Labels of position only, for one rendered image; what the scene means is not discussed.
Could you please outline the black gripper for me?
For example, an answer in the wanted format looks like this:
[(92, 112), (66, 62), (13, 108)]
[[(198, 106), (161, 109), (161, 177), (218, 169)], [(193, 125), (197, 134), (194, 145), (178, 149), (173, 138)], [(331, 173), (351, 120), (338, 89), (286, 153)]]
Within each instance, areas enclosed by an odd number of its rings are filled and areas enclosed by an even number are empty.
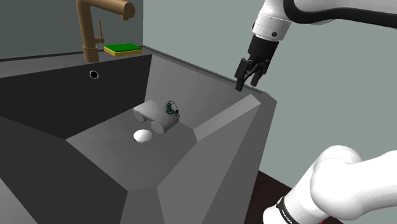
[(253, 74), (251, 86), (256, 87), (260, 78), (267, 73), (268, 67), (278, 47), (278, 41), (259, 38), (254, 35), (248, 48), (249, 60), (242, 58), (234, 77), (235, 89), (242, 91), (246, 80)]

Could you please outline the grey toy vehicle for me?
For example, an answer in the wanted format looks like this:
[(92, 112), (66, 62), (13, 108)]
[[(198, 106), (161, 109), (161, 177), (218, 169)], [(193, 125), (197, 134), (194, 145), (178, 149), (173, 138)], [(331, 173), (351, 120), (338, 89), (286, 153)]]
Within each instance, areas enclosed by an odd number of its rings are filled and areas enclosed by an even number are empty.
[(149, 121), (151, 128), (157, 134), (164, 134), (179, 122), (180, 115), (169, 115), (165, 112), (165, 106), (148, 100), (133, 108), (134, 116), (140, 123)]

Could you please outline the white dome-shaped lid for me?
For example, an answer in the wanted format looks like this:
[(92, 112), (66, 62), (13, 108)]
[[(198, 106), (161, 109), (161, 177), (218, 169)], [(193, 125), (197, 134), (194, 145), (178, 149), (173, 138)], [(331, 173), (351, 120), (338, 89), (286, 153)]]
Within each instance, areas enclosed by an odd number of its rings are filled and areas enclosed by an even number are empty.
[(153, 137), (151, 131), (146, 129), (140, 129), (134, 132), (133, 138), (138, 143), (146, 143)]

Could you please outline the green and yellow sponge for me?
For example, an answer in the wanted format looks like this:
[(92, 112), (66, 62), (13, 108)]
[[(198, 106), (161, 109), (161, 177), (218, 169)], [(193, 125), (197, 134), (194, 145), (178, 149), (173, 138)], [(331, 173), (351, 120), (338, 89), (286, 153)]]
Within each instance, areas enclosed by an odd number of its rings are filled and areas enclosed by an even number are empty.
[(142, 53), (143, 49), (140, 46), (137, 46), (133, 43), (122, 43), (122, 44), (104, 45), (104, 51), (114, 57), (121, 57), (121, 56)]

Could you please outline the bronze kitchen faucet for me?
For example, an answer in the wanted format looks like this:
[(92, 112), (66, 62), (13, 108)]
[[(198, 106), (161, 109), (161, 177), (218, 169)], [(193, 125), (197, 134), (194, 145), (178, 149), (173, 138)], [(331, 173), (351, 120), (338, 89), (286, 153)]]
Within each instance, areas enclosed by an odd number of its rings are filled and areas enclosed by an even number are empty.
[(100, 37), (96, 38), (92, 23), (91, 7), (96, 7), (121, 16), (122, 20), (133, 18), (136, 14), (135, 6), (125, 0), (76, 0), (76, 10), (83, 41), (83, 55), (86, 62), (98, 62), (99, 52), (96, 44), (104, 43), (101, 23), (99, 22)]

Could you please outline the grey kitchen sink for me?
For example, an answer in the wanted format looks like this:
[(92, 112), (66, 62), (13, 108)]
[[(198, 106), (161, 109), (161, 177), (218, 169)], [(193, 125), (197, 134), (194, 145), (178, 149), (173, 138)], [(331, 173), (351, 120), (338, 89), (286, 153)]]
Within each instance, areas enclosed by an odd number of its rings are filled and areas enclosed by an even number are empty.
[[(0, 224), (244, 224), (275, 99), (148, 47), (99, 58), (0, 59)], [(148, 100), (179, 122), (138, 122)]]

